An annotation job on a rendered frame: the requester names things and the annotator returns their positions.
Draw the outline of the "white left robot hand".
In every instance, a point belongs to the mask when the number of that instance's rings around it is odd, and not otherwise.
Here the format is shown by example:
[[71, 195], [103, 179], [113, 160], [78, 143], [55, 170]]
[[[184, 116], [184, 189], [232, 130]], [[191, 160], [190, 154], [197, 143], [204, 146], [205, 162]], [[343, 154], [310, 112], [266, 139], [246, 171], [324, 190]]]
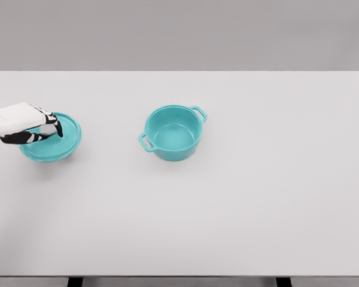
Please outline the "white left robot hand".
[[5, 144], [25, 145], [44, 141], [57, 134], [63, 138], [62, 125], [51, 111], [28, 103], [0, 110], [0, 140]]

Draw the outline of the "turquoise pot lid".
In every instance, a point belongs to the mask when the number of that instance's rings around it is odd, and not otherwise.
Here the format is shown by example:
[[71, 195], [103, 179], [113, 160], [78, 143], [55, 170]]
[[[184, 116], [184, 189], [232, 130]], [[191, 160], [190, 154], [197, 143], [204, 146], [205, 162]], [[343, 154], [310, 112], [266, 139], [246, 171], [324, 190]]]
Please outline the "turquoise pot lid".
[[69, 156], [79, 146], [80, 125], [69, 115], [59, 112], [55, 114], [62, 125], [63, 137], [55, 133], [46, 140], [19, 145], [21, 152], [28, 158], [40, 162], [56, 161]]

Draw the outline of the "turquoise two-handled pot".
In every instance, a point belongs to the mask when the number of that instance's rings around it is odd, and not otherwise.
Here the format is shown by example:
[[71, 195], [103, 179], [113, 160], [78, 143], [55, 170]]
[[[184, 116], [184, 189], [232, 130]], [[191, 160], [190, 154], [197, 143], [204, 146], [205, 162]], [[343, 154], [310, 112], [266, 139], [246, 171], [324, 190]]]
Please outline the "turquoise two-handled pot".
[[207, 114], [198, 106], [167, 105], [146, 120], [139, 143], [166, 161], [189, 158], [197, 149]]

